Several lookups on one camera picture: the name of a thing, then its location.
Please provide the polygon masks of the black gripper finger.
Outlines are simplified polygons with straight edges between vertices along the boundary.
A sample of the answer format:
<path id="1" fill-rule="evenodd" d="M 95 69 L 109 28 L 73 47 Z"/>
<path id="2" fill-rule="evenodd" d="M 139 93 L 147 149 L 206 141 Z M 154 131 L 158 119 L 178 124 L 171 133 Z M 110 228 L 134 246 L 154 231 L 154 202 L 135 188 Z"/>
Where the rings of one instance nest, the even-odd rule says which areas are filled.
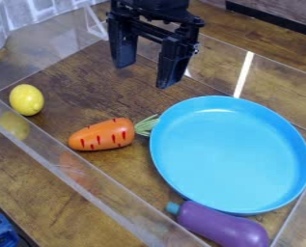
<path id="1" fill-rule="evenodd" d="M 190 59 L 197 53 L 198 41 L 177 35 L 162 41 L 159 53 L 157 87 L 166 89 L 175 84 L 185 74 Z"/>
<path id="2" fill-rule="evenodd" d="M 115 68 L 122 69 L 135 62 L 138 35 L 130 22 L 110 19 L 107 23 L 111 58 Z"/>

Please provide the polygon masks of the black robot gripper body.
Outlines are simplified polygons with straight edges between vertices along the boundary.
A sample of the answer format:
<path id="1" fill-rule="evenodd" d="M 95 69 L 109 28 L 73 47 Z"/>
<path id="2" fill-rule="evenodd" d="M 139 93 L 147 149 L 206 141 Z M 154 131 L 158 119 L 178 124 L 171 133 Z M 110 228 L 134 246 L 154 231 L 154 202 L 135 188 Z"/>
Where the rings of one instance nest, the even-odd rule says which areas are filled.
<path id="1" fill-rule="evenodd" d="M 111 0 L 107 13 L 109 38 L 113 42 L 137 39 L 138 36 L 161 43 L 167 37 L 196 44 L 205 21 L 189 11 L 190 0 Z M 139 20 L 178 23 L 175 31 L 167 31 Z"/>

